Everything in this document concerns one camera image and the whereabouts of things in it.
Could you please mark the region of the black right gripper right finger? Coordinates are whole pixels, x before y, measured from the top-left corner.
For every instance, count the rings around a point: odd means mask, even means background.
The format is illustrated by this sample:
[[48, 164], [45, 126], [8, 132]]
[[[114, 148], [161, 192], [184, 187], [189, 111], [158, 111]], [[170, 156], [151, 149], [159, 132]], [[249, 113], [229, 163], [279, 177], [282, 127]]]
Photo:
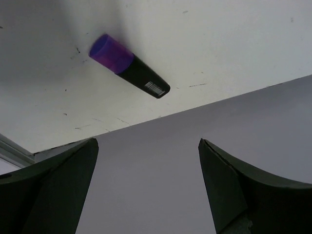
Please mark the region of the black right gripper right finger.
[[199, 158], [218, 234], [310, 234], [312, 186], [246, 163], [201, 139]]

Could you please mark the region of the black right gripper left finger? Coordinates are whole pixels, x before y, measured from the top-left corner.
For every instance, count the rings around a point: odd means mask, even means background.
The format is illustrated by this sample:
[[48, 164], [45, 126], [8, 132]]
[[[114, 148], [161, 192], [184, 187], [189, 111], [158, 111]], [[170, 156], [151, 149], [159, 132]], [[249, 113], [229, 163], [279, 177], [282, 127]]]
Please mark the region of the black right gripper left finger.
[[98, 158], [91, 138], [0, 176], [2, 234], [74, 234]]

